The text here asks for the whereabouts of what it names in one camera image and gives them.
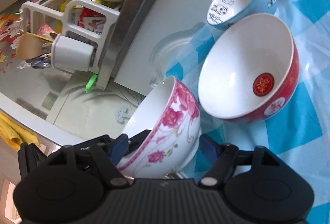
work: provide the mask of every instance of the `white holder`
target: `white holder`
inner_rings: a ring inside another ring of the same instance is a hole
[[[52,67],[87,72],[93,50],[92,45],[59,34],[52,44]]]
[[[106,22],[104,24],[103,31],[101,34],[97,34],[90,30],[84,29],[71,22],[70,19],[71,19],[72,9],[77,5],[89,8],[93,11],[103,14],[106,17]],[[110,33],[109,32],[110,27],[112,24],[114,24],[117,21],[120,12],[115,11],[114,9],[106,7],[104,5],[95,3],[91,0],[72,0],[67,4],[64,13],[32,2],[25,2],[24,4],[22,4],[21,10],[22,10],[21,18],[22,18],[23,32],[27,31],[27,26],[25,22],[27,22],[30,12],[31,32],[36,33],[37,30],[35,29],[35,24],[33,24],[33,22],[35,18],[36,19],[38,18],[38,13],[41,13],[50,16],[54,19],[60,20],[62,22],[63,36],[68,36],[68,32],[70,31],[78,35],[81,35],[91,41],[96,42],[98,44],[98,47],[95,52],[94,62],[90,66],[89,70],[95,74],[99,73],[100,68],[98,64],[100,61],[103,47],[105,45],[107,36]]]

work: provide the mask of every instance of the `pink floral bowl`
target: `pink floral bowl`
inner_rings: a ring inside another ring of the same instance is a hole
[[[164,178],[184,168],[194,157],[201,135],[198,103],[174,76],[150,92],[123,133],[131,138],[146,129],[151,132],[141,146],[117,165],[125,175]]]

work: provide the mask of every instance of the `red circular emblem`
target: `red circular emblem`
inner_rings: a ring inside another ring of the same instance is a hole
[[[253,82],[253,93],[259,97],[266,96],[273,89],[274,83],[273,75],[268,72],[262,73]]]

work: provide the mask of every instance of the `red bowl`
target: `red bowl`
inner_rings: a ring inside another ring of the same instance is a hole
[[[254,14],[230,27],[207,55],[199,100],[219,119],[265,120],[290,100],[299,70],[297,47],[286,24],[273,15]]]

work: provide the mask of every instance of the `stainless steel edge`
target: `stainless steel edge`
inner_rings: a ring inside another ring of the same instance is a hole
[[[126,0],[113,31],[108,34],[99,63],[96,87],[105,90],[115,76],[142,22],[155,0]]]

